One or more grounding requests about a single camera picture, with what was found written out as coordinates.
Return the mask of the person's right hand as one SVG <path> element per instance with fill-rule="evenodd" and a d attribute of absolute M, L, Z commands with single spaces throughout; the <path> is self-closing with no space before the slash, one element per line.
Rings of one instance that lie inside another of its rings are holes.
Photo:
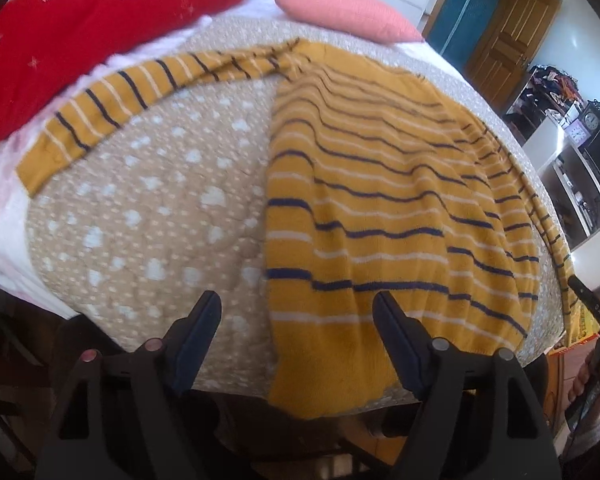
<path fill-rule="evenodd" d="M 600 474 L 600 339 L 585 358 L 568 392 L 576 409 L 576 429 L 562 452 L 562 478 Z"/>

